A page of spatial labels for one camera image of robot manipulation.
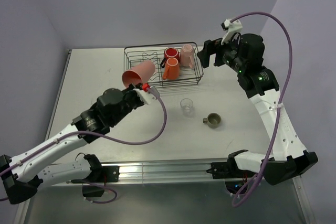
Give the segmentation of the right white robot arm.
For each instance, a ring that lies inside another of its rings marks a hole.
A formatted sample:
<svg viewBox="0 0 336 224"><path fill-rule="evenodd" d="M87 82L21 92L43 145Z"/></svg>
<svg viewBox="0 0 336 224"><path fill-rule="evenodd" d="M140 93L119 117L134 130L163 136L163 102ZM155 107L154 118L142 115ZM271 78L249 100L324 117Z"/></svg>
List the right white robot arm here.
<svg viewBox="0 0 336 224"><path fill-rule="evenodd" d="M263 66L265 45L255 34L239 35L238 39L222 43L207 40L197 53L203 68L209 66L215 55L214 66L227 65L237 73L238 83L255 106L270 139L274 141L268 158L248 150L229 155L226 173L237 177L244 171L257 173L266 161L262 176L267 183L276 185L300 176L318 162L296 134L284 105L279 101L280 89L274 73Z"/></svg>

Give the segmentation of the salmon plastic tumbler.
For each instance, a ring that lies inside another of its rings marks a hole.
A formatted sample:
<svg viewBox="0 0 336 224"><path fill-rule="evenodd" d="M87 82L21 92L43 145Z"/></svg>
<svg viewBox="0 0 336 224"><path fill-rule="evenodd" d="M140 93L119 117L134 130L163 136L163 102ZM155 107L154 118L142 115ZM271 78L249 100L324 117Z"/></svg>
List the salmon plastic tumbler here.
<svg viewBox="0 0 336 224"><path fill-rule="evenodd" d="M130 84L137 85L139 83L146 83L155 73L155 65L152 61L146 60L122 74L122 82L127 88Z"/></svg>

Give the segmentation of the orange mug white inside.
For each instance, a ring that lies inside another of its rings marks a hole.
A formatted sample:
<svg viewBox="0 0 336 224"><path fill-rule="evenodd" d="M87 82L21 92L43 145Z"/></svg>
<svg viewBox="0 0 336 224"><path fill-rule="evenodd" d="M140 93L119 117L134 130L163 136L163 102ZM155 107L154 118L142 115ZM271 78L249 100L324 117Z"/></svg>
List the orange mug white inside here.
<svg viewBox="0 0 336 224"><path fill-rule="evenodd" d="M177 80L180 74L180 64L176 58L169 58L164 67L163 80Z"/></svg>

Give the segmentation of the aluminium frame rail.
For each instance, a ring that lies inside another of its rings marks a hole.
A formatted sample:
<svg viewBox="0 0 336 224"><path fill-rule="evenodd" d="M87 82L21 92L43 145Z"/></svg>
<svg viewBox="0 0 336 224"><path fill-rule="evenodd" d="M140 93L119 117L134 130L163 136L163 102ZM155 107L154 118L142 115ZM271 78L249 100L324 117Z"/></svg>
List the aluminium frame rail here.
<svg viewBox="0 0 336 224"><path fill-rule="evenodd" d="M213 162L226 162L226 159L186 159L176 161L102 163L93 154L86 154L71 163L43 165L33 170L33 163L27 162L16 172L18 180L32 183L38 189L60 183L78 184L80 180L91 183L102 166L120 167L118 184L166 184L187 182L209 182L212 175L206 171ZM224 180L238 181L242 178Z"/></svg>

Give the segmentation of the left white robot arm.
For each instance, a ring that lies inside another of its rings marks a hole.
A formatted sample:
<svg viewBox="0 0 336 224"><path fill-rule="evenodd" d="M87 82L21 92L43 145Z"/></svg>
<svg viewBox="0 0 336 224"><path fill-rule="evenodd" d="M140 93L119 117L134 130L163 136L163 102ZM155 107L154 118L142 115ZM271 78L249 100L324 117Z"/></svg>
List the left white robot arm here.
<svg viewBox="0 0 336 224"><path fill-rule="evenodd" d="M55 136L19 155L1 156L1 179L9 202L15 205L30 199L53 177L48 165L106 135L133 110L154 100L140 84L108 89Z"/></svg>

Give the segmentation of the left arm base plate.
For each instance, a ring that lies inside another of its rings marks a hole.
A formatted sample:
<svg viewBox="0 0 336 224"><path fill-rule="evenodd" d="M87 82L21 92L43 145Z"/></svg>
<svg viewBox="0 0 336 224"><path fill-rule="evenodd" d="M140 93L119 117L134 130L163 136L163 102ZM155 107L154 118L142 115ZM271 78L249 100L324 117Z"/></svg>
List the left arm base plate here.
<svg viewBox="0 0 336 224"><path fill-rule="evenodd" d="M102 166L97 174L94 175L94 183L116 183L119 180L120 167L116 165Z"/></svg>

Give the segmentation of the pink ceramic mug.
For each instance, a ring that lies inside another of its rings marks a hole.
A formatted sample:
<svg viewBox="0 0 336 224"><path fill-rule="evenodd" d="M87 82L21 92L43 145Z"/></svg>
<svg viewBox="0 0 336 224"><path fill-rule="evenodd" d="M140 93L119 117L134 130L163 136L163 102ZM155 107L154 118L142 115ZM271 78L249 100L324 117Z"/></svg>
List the pink ceramic mug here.
<svg viewBox="0 0 336 224"><path fill-rule="evenodd" d="M194 47L191 44L184 44L180 50L180 64L191 69L195 66Z"/></svg>

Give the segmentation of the small grey-green cup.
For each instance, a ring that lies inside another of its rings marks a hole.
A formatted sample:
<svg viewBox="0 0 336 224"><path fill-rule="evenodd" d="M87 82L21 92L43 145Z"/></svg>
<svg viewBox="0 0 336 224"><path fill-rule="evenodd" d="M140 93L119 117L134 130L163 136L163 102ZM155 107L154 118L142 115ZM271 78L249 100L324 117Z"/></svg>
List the small grey-green cup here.
<svg viewBox="0 0 336 224"><path fill-rule="evenodd" d="M217 113L210 113L206 118L203 118L203 123L211 129L216 129L221 125L222 118Z"/></svg>

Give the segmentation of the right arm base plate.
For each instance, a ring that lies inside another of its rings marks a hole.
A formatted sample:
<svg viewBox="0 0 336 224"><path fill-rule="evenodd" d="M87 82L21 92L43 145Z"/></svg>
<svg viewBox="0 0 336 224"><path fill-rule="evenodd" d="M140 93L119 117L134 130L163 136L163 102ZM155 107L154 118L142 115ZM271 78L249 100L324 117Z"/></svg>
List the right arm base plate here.
<svg viewBox="0 0 336 224"><path fill-rule="evenodd" d="M255 175L254 172L239 169L232 162L213 162L206 172L211 174L213 179L251 178Z"/></svg>

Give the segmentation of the clear glass centre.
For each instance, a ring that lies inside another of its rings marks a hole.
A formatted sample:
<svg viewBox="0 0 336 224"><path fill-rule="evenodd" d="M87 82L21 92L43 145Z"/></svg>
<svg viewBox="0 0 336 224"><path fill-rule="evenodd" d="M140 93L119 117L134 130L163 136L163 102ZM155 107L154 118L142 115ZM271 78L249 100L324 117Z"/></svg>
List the clear glass centre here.
<svg viewBox="0 0 336 224"><path fill-rule="evenodd" d="M185 115L190 115L194 111L194 103L191 99L189 98L184 98L180 101L180 107Z"/></svg>

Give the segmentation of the red ceramic mug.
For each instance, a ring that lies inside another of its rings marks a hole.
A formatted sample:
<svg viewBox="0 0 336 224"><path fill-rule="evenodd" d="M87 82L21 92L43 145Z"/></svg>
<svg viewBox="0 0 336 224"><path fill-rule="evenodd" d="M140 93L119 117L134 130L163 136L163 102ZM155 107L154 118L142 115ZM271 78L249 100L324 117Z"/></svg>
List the red ceramic mug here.
<svg viewBox="0 0 336 224"><path fill-rule="evenodd" d="M165 67L165 63L170 58L175 58L178 61L180 61L180 52L175 47L168 47L168 48L165 49L165 51L164 51L164 58L163 58L163 60L160 63L161 68Z"/></svg>

